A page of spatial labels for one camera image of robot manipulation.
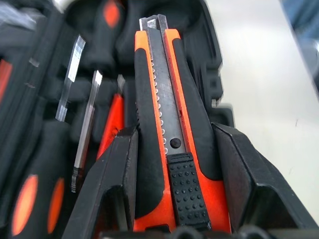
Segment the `white table surface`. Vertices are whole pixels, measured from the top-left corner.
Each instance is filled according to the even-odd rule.
[[[319,101],[278,0],[207,0],[223,66],[222,104],[319,224]]]

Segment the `orange plastic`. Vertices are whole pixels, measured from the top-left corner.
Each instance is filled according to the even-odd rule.
[[[182,131],[186,143],[186,150],[188,152],[191,152],[193,155],[198,181],[200,183],[209,219],[212,223],[213,229],[216,231],[224,231],[229,233],[230,222],[224,184],[222,181],[212,181],[206,178],[199,168],[197,153],[190,127],[184,93],[180,81],[175,51],[172,42],[176,38],[180,39],[180,36],[176,29],[166,29],[164,37],[167,45],[167,54],[169,55],[169,68],[172,77],[172,85],[177,101],[177,106],[180,112]]]
[[[12,65],[4,60],[0,61],[0,102],[4,95],[6,86],[9,82],[12,72]]]
[[[145,229],[148,227],[154,227],[159,225],[168,225],[169,230],[172,231],[175,229],[176,224],[174,219],[172,199],[170,195],[168,171],[166,166],[166,157],[165,157],[164,144],[163,144],[163,136],[161,133],[161,126],[160,126],[160,114],[159,114],[158,102],[156,99],[153,69],[151,65],[151,55],[150,55],[150,49],[149,49],[148,37],[147,37],[146,31],[137,31],[135,34],[135,51],[137,51],[140,48],[145,50],[147,62],[148,62],[150,85],[152,90],[152,101],[154,106],[156,128],[157,128],[158,141],[159,141],[159,150],[160,150],[161,164],[162,164],[163,176],[164,176],[164,191],[163,191],[163,197],[160,203],[158,204],[158,206],[149,214],[135,220],[134,231],[145,231]]]
[[[124,128],[124,99],[120,94],[115,94],[110,108],[109,116],[106,121],[102,141],[98,151],[98,160],[107,150],[117,133]]]
[[[54,191],[51,198],[49,215],[48,215],[48,233],[51,234],[54,231],[56,223],[58,221],[62,202],[64,196],[64,179],[59,178],[55,184]]]
[[[119,22],[120,19],[120,10],[114,0],[109,0],[103,9],[104,20],[111,28],[115,27],[115,25]]]
[[[11,232],[13,236],[20,234],[31,215],[38,188],[38,176],[30,175],[24,182],[15,205]]]

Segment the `orange screwdriver handle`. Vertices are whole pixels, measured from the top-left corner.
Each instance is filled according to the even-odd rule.
[[[97,160],[110,146],[117,133],[124,128],[124,99],[120,94],[115,94],[106,121],[102,141],[97,155]]]
[[[62,207],[69,125],[57,120],[45,123],[40,145],[14,206],[9,238],[48,239]]]

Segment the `screwdriver handle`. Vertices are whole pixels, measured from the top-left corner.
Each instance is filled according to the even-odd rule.
[[[115,94],[110,108],[109,116],[104,128],[102,141],[97,160],[107,150],[117,133],[124,128],[124,99],[122,95]]]
[[[20,188],[9,229],[12,239],[47,239],[57,224],[66,178],[69,125],[45,123],[40,145]]]
[[[123,23],[125,11],[116,0],[106,0],[98,8],[94,34],[88,50],[89,66],[103,73],[113,72],[115,67],[114,45]]]

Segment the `screwdriver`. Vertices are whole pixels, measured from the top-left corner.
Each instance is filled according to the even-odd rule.
[[[71,191],[76,193],[80,190],[82,179],[83,179],[83,170],[86,160],[86,151],[89,145],[89,140],[91,136],[92,130],[92,121],[94,115],[94,102],[96,95],[99,91],[99,87],[101,85],[102,75],[99,71],[94,72],[93,80],[92,80],[92,88],[89,97],[88,104],[86,106],[84,120],[82,124],[80,141],[78,145],[78,149],[75,156],[75,162],[73,167],[72,174],[72,182],[71,182]]]
[[[74,43],[64,88],[57,110],[57,120],[47,121],[26,179],[14,206],[9,238],[46,239],[52,237],[62,207],[66,155],[70,125],[64,122],[70,82],[74,82],[84,40]]]
[[[118,76],[119,92],[113,96],[108,119],[104,128],[101,144],[97,154],[97,160],[107,150],[116,134],[124,128],[124,99],[122,90],[125,80],[122,75]]]
[[[124,15],[124,7],[117,0],[104,0],[98,7],[87,53],[91,68],[103,73],[112,73],[115,69],[114,45],[121,32]]]

